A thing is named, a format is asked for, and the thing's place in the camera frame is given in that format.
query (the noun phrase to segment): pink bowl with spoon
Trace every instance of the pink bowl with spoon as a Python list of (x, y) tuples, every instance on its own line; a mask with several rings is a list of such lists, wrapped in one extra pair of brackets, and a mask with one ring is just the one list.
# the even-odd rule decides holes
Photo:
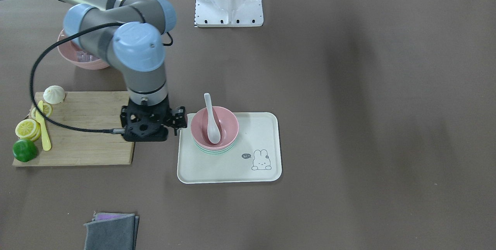
[(206, 108), (199, 110), (195, 114), (189, 126), (193, 139), (198, 146), (209, 151), (220, 151), (229, 147), (236, 140), (239, 123), (234, 113), (225, 107), (214, 106), (213, 110), (217, 126), (220, 129), (220, 142), (218, 144), (212, 144), (208, 139), (208, 114)]

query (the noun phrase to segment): lemon slice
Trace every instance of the lemon slice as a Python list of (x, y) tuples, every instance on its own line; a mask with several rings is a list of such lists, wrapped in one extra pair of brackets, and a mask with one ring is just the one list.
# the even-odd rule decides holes
[(41, 137), (41, 127), (38, 125), (38, 130), (34, 134), (34, 137), (30, 138), (31, 141), (36, 141)]
[(32, 139), (40, 128), (38, 123), (32, 119), (25, 119), (15, 127), (15, 134), (21, 139)]
[[(52, 114), (53, 108), (52, 105), (43, 102), (43, 114), (45, 114), (46, 117), (50, 116)], [(33, 107), (31, 110), (31, 117), (35, 119), (35, 113), (36, 113), (36, 108)]]

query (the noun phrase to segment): wooden cutting board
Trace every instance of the wooden cutting board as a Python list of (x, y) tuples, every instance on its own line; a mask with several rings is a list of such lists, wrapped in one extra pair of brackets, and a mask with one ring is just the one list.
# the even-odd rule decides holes
[[(127, 91), (66, 92), (62, 103), (52, 105), (51, 119), (78, 128), (121, 128), (119, 114), (127, 105)], [(36, 102), (43, 99), (37, 92)], [(133, 160), (134, 143), (121, 135), (85, 133), (68, 130), (46, 121), (52, 149), (43, 151), (41, 138), (35, 141), (38, 156), (23, 163), (14, 159), (16, 167), (30, 166), (94, 166), (129, 165)]]

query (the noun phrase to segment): pink bowl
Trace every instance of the pink bowl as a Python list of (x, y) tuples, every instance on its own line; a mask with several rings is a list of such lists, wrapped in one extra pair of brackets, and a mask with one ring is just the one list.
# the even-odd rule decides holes
[[(65, 38), (67, 38), (67, 35), (65, 34), (64, 30), (62, 30), (59, 34), (59, 37), (57, 38), (57, 41), (63, 40)], [(57, 49), (59, 50), (59, 53), (60, 55), (62, 55), (63, 58), (65, 58), (70, 63), (78, 67), (81, 67), (83, 69), (99, 70), (99, 69), (107, 68), (109, 66), (102, 59), (98, 59), (95, 61), (88, 61), (88, 62), (78, 61), (77, 52), (79, 52), (81, 48), (79, 48), (72, 41), (64, 42), (62, 45), (59, 45)]]
[(239, 123), (234, 113), (230, 110), (224, 107), (213, 107), (213, 109), (214, 116), (217, 116), (218, 118), (217, 125), (220, 128), (220, 142), (218, 144), (212, 144), (208, 140), (208, 114), (206, 108), (201, 109), (195, 114), (189, 126), (193, 139), (200, 147), (207, 150), (218, 151), (227, 148), (236, 140), (239, 132)]

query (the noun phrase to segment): gray cloth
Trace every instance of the gray cloth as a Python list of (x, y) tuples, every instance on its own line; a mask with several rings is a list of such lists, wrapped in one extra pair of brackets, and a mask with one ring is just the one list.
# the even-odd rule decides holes
[(139, 221), (134, 214), (95, 214), (92, 222), (84, 224), (84, 250), (134, 250)]

